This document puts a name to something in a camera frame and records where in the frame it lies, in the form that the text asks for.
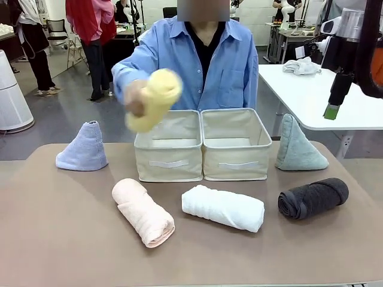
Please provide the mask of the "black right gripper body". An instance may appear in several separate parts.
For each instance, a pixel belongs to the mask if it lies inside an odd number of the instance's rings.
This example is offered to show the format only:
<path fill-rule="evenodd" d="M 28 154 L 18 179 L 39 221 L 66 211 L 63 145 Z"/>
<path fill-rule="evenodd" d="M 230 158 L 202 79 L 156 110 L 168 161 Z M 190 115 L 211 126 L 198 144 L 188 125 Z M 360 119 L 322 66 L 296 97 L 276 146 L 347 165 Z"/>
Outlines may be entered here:
<path fill-rule="evenodd" d="M 344 102 L 345 96 L 349 92 L 353 81 L 353 73 L 338 72 L 330 89 L 330 97 L 328 103 L 334 106 L 341 106 Z"/>

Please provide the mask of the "person's right hand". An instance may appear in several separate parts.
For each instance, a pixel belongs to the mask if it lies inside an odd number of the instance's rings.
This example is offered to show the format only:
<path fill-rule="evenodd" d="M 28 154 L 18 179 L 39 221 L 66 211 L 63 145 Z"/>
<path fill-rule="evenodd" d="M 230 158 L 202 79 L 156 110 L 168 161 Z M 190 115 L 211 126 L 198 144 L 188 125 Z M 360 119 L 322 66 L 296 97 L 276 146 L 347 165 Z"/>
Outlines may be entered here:
<path fill-rule="evenodd" d="M 144 87 L 146 87 L 146 80 L 134 80 L 127 85 L 124 91 L 124 107 L 127 112 L 136 117 L 142 117 L 145 114 L 144 105 Z"/>

